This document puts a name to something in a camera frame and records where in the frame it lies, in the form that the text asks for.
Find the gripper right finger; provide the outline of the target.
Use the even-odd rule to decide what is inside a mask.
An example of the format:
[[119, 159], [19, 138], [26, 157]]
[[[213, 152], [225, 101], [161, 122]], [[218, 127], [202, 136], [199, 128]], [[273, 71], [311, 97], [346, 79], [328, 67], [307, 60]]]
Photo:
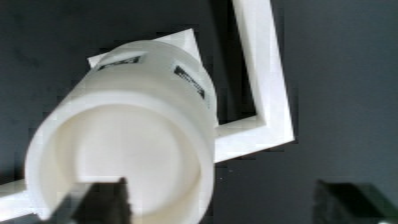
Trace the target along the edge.
[[312, 224], [398, 224], [398, 207], [369, 183], [316, 181]]

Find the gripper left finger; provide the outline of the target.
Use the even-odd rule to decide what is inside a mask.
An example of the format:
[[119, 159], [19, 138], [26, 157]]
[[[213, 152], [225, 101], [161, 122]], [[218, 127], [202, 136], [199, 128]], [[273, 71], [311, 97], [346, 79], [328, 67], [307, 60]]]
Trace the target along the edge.
[[78, 183], [51, 213], [50, 224], [133, 224], [126, 179]]

